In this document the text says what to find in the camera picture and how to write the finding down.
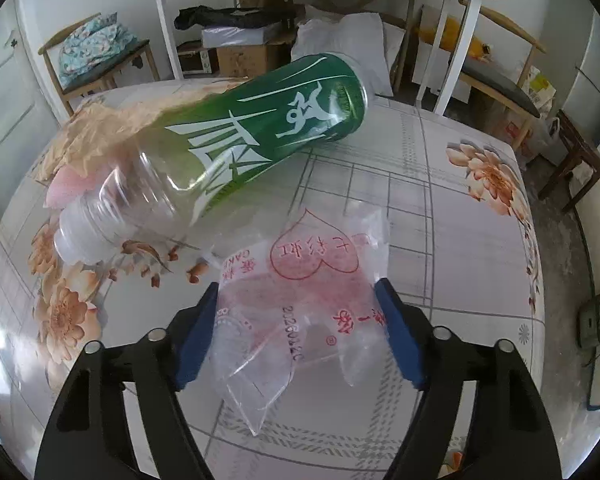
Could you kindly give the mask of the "clear printed plastic bag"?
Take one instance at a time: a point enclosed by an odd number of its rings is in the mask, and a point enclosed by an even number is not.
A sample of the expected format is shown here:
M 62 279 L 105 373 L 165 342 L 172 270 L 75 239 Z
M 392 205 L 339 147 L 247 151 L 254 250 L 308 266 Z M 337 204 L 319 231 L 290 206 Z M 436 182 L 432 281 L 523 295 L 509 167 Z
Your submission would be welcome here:
M 379 356 L 387 330 L 374 286 L 389 259 L 380 207 L 354 200 L 288 219 L 242 208 L 210 255 L 220 272 L 214 386 L 252 434 L 298 368 L 337 361 L 354 386 Z

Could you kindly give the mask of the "green label plastic bottle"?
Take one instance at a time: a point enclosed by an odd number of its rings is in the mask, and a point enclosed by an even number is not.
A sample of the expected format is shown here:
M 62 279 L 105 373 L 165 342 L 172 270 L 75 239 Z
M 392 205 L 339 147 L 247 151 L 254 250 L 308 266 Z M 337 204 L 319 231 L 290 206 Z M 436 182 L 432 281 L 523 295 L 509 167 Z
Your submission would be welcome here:
M 118 145 L 96 168 L 95 187 L 61 209 L 56 252 L 67 264 L 96 264 L 140 232 L 171 237 L 302 148 L 354 133 L 368 104 L 362 67 L 327 52 L 168 110 Z

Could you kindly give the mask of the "floral plastic tablecloth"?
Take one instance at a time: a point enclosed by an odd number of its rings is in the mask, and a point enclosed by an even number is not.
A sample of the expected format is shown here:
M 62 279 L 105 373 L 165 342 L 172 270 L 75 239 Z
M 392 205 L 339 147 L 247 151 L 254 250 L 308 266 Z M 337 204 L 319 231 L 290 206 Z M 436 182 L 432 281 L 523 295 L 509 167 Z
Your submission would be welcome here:
M 82 341 L 136 341 L 196 304 L 215 279 L 204 253 L 221 232 L 202 220 L 153 252 L 117 256 L 56 283 L 53 211 L 33 163 L 58 129 L 32 91 L 0 90 L 0 443 L 32 474 L 44 427 L 69 362 L 50 325 L 76 306 Z M 544 361 L 544 294 L 528 211 L 498 214 L 468 191 L 451 162 L 475 146 L 498 165 L 509 148 L 479 131 L 396 101 L 378 99 L 365 126 L 338 143 L 291 157 L 219 206 L 289 214 L 321 205 L 369 203 L 390 223 L 388 277 L 400 297 L 460 338 L 516 344 L 534 380 Z M 378 479 L 390 465 L 419 394 L 389 353 L 347 385 L 337 361 L 302 368 L 252 434 L 204 368 L 178 397 L 190 430 L 220 479 Z

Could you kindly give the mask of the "small dark wooden stool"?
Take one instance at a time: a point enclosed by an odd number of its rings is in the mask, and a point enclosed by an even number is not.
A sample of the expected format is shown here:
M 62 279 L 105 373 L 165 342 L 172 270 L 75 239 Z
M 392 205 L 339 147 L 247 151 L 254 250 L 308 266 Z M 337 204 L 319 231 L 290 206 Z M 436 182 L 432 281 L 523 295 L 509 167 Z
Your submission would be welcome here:
M 585 140 L 576 126 L 573 125 L 571 119 L 562 110 L 557 113 L 556 118 L 559 120 L 558 136 L 564 144 L 567 154 L 541 188 L 539 199 L 545 200 L 554 191 L 558 183 L 565 180 L 568 172 L 573 172 L 582 162 L 592 169 L 591 177 L 588 178 L 577 194 L 571 197 L 569 202 L 562 207 L 562 213 L 566 214 L 573 210 L 577 203 L 600 180 L 600 152 Z

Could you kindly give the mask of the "wooden chair dark seat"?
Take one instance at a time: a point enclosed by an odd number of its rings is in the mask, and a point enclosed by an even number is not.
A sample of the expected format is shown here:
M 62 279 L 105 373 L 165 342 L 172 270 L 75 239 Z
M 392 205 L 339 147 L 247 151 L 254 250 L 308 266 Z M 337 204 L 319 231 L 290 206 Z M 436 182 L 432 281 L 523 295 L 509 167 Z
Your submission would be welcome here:
M 502 104 L 508 110 L 524 118 L 520 133 L 513 140 L 513 150 L 516 152 L 520 149 L 522 142 L 527 139 L 532 122 L 541 117 L 538 107 L 533 103 L 530 96 L 524 92 L 522 86 L 530 74 L 534 56 L 538 52 L 545 54 L 547 50 L 544 44 L 541 44 L 539 40 L 504 14 L 487 6 L 483 6 L 479 13 L 502 29 L 528 42 L 530 46 L 530 51 L 517 80 L 513 80 L 511 76 L 507 75 L 504 68 L 498 62 L 492 61 L 488 54 L 483 55 L 481 60 L 470 58 L 465 61 L 460 71 L 461 81 L 466 82 L 471 88 L 479 90 L 486 96 L 490 96 L 498 104 Z

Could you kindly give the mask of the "wooden chair with cushion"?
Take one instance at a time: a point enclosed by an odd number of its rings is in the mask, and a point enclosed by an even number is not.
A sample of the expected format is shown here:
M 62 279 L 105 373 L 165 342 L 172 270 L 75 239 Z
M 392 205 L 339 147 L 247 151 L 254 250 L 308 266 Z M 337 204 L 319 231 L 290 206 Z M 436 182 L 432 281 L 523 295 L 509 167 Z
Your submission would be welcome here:
M 71 24 L 64 29 L 61 29 L 53 37 L 50 37 L 45 44 L 38 48 L 38 55 L 43 59 L 47 73 L 50 75 L 50 80 L 56 90 L 58 98 L 61 100 L 62 106 L 66 110 L 69 117 L 74 114 L 74 108 L 71 101 L 78 96 L 88 96 L 96 92 L 111 90 L 117 87 L 114 77 L 121 73 L 125 66 L 133 65 L 139 70 L 144 67 L 144 62 L 147 62 L 152 79 L 159 81 L 160 76 L 158 67 L 152 55 L 150 42 L 148 39 L 140 39 L 135 44 L 130 44 L 122 53 L 110 58 L 110 60 L 100 63 L 92 68 L 88 73 L 76 78 L 69 87 L 64 90 L 61 88 L 58 78 L 58 54 L 62 42 L 80 25 L 86 23 L 97 15 L 107 15 L 96 13 Z

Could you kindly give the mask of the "cardboard box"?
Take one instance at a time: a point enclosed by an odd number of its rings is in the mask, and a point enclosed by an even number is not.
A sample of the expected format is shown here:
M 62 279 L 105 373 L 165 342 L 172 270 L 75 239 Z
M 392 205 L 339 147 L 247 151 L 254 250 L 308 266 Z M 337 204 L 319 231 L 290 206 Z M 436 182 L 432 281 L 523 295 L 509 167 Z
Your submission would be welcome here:
M 257 77 L 280 64 L 279 47 L 261 44 L 260 46 L 234 46 L 216 48 L 220 74 L 227 77 Z

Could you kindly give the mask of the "white pillow bag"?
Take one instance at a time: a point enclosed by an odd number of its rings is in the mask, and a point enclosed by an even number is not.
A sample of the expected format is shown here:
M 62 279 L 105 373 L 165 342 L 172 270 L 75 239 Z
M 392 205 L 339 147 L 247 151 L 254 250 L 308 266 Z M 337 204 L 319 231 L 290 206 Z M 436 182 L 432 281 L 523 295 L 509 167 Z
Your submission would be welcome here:
M 336 52 L 362 66 L 376 94 L 393 96 L 390 72 L 398 57 L 404 30 L 385 23 L 376 12 L 337 14 L 315 6 L 304 7 L 291 59 Z

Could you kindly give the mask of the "floral blue cloth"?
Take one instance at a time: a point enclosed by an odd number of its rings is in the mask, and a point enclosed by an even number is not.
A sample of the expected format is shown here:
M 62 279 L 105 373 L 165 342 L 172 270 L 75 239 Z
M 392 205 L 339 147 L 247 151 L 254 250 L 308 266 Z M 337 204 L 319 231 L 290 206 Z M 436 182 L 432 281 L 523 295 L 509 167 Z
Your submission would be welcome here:
M 122 53 L 137 36 L 118 22 L 117 14 L 97 15 L 80 25 L 62 42 L 58 54 L 58 78 L 66 90 L 76 78 Z

